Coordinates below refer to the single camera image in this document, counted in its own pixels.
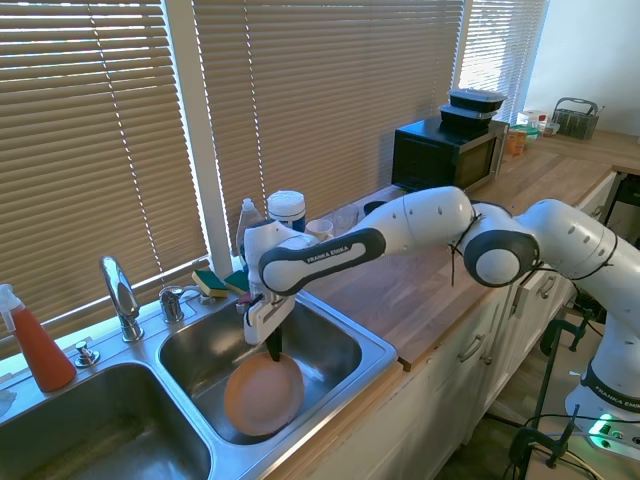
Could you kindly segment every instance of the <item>butcher block countertop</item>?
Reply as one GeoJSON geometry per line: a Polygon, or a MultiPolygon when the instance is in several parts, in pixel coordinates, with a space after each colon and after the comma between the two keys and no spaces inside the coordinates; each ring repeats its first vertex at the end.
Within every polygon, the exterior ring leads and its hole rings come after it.
{"type": "MultiPolygon", "coordinates": [[[[500,176],[470,197],[503,205],[514,215],[545,198],[579,203],[604,180],[611,165],[583,160],[588,147],[581,144],[571,156],[548,151],[546,146],[555,145],[557,137],[539,139],[536,148],[503,163],[500,176]]],[[[372,197],[399,195],[390,188],[372,197]]],[[[454,264],[453,286],[450,250],[438,246],[382,257],[316,280],[307,290],[391,343],[409,371],[491,292],[467,274],[459,255],[454,264]]]]}
{"type": "MultiPolygon", "coordinates": [[[[505,158],[500,176],[473,192],[474,200],[505,206],[514,215],[533,203],[556,198],[576,205],[611,170],[640,175],[640,146],[634,137],[596,132],[582,142],[556,135],[541,138],[521,157],[505,158]]],[[[358,202],[402,195],[390,187],[358,202]]],[[[490,300],[493,290],[475,283],[446,247],[384,257],[309,284],[307,290],[394,345],[400,364],[373,382],[313,438],[268,476],[299,479],[330,455],[383,402],[401,390],[467,314],[490,300]]]]}

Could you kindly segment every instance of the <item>green sponge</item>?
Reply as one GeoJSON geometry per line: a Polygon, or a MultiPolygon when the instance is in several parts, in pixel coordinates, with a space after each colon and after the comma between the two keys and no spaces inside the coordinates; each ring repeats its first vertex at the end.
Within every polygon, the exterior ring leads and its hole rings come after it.
{"type": "Polygon", "coordinates": [[[224,279],[224,284],[240,295],[245,294],[249,291],[249,275],[242,270],[233,272],[224,279]]]}
{"type": "Polygon", "coordinates": [[[224,286],[224,283],[216,277],[215,273],[209,270],[194,270],[191,278],[207,297],[226,298],[229,294],[229,290],[224,286]]]}

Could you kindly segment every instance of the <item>black clamp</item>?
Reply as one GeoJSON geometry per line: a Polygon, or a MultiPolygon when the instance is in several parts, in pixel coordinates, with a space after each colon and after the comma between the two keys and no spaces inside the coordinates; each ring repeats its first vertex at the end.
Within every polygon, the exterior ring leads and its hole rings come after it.
{"type": "Polygon", "coordinates": [[[533,427],[520,427],[515,438],[511,442],[509,447],[509,459],[514,465],[522,465],[527,461],[528,452],[532,443],[537,443],[540,446],[548,449],[551,454],[545,462],[547,467],[556,468],[556,461],[567,453],[569,449],[569,438],[575,430],[575,419],[578,414],[580,405],[576,405],[571,421],[565,427],[562,435],[558,440],[553,440],[544,433],[536,430],[533,427]]]}

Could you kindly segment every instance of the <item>wire basket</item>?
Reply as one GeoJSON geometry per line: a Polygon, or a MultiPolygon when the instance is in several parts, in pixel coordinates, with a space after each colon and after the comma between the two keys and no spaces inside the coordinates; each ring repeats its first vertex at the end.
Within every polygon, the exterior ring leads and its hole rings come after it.
{"type": "Polygon", "coordinates": [[[581,98],[563,97],[556,103],[553,110],[553,121],[560,124],[558,133],[569,137],[589,140],[593,136],[593,131],[598,123],[598,105],[589,100],[581,98]],[[568,108],[558,108],[562,102],[569,101],[589,105],[589,111],[578,112],[568,108]]]}

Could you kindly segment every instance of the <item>chrome faucet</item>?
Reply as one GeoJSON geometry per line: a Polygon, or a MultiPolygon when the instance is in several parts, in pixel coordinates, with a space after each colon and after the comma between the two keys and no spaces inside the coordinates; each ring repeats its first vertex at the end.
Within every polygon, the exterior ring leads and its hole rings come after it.
{"type": "Polygon", "coordinates": [[[180,297],[187,292],[198,293],[201,305],[210,305],[215,302],[215,298],[204,296],[202,290],[195,285],[189,285],[187,287],[169,285],[168,287],[164,287],[160,290],[159,297],[165,323],[178,323],[184,320],[184,313],[180,307],[180,297]]]}
{"type": "Polygon", "coordinates": [[[102,257],[100,270],[102,270],[109,296],[111,296],[111,301],[122,325],[122,340],[125,342],[140,340],[144,335],[144,331],[136,320],[140,313],[140,307],[127,276],[113,257],[102,257]]]}

